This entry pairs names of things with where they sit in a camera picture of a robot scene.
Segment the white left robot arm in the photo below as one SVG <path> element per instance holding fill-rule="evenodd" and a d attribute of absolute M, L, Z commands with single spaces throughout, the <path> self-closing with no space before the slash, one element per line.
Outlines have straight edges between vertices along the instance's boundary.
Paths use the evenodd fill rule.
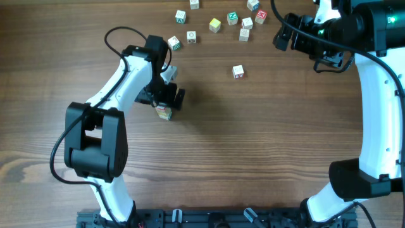
<path fill-rule="evenodd" d="M 165 63 L 168 50 L 168 43 L 155 35 L 142 47 L 129 45 L 99 93 L 66 110 L 65 164 L 91 185 L 101 209 L 96 225 L 140 223 L 122 175 L 128 158 L 125 116 L 134 103 L 181 110 L 185 90 L 172 82 L 177 69 Z"/>

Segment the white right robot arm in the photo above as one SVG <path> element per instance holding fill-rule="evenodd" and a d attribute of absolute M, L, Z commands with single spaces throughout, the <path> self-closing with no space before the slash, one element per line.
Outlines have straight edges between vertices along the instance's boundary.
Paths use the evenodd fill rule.
<path fill-rule="evenodd" d="M 335 161 L 329 182 L 305 199 L 299 227 L 342 223 L 363 202 L 404 192 L 404 2 L 318 1 L 316 16 L 289 13 L 277 49 L 306 53 L 330 73 L 355 64 L 361 84 L 363 142 L 358 158 Z"/>

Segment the red nine baseball block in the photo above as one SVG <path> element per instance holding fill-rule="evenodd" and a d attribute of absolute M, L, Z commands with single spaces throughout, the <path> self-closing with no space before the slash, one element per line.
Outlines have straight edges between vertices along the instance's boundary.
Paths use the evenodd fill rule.
<path fill-rule="evenodd" d="M 171 108 L 164 107 L 164 106 L 157 106 L 156 112 L 160 118 L 165 119 L 165 120 L 171 120 L 171 117 L 172 117 Z"/>

